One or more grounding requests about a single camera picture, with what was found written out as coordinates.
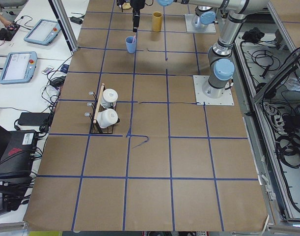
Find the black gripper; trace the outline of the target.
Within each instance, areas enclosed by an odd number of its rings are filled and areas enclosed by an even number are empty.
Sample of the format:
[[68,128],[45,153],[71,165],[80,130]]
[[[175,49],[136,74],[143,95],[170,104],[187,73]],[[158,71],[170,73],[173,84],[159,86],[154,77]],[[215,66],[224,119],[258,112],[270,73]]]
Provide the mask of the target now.
[[145,7],[145,0],[130,0],[130,5],[133,8],[133,32],[139,27],[140,10]]

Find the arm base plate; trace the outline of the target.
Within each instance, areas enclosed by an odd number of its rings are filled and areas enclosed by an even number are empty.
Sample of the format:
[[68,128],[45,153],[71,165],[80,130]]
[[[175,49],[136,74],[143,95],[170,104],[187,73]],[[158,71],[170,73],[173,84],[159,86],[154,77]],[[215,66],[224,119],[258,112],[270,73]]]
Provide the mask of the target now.
[[188,33],[203,33],[203,34],[215,34],[216,19],[215,12],[205,12],[201,16],[196,14],[185,14],[185,23]]
[[224,88],[214,88],[209,84],[209,76],[193,75],[193,84],[197,105],[234,106],[228,81]]

